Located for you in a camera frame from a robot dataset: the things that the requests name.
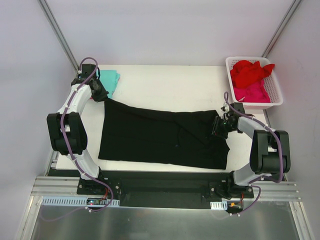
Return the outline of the black t-shirt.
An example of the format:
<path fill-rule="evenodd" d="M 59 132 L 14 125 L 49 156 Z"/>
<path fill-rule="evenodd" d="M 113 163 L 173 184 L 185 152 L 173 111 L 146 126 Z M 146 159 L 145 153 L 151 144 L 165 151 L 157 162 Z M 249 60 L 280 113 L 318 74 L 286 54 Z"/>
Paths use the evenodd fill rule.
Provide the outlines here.
<path fill-rule="evenodd" d="M 104 102 L 101 160 L 225 170 L 229 146 L 212 133 L 216 110 L 170 112 Z"/>

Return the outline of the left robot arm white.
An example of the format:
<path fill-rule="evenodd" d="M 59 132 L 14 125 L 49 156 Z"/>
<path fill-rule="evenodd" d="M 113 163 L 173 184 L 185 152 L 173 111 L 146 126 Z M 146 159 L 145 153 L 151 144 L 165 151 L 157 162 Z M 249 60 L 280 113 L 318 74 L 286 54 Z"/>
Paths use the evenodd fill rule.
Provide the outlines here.
<path fill-rule="evenodd" d="M 71 160 L 80 177 L 90 180 L 88 188 L 96 195 L 105 191 L 106 183 L 99 178 L 100 168 L 87 149 L 88 135 L 81 116 L 89 99 L 101 102 L 107 96 L 99 70 L 89 75 L 80 73 L 63 106 L 46 118 L 52 149 Z"/>

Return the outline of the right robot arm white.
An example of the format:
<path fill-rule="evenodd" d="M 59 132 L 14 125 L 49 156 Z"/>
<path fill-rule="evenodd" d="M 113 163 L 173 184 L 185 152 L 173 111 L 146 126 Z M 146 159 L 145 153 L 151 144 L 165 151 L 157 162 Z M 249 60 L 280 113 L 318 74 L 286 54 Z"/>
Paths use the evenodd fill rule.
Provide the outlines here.
<path fill-rule="evenodd" d="M 246 114 L 241 103 L 228 106 L 229 111 L 223 117 L 215 117 L 211 134 L 222 139 L 227 139 L 234 131 L 246 134 L 251 138 L 251 150 L 249 163 L 230 173 L 229 182 L 225 184 L 226 194 L 237 197 L 243 186 L 259 180 L 280 183 L 291 167 L 289 134 Z"/>

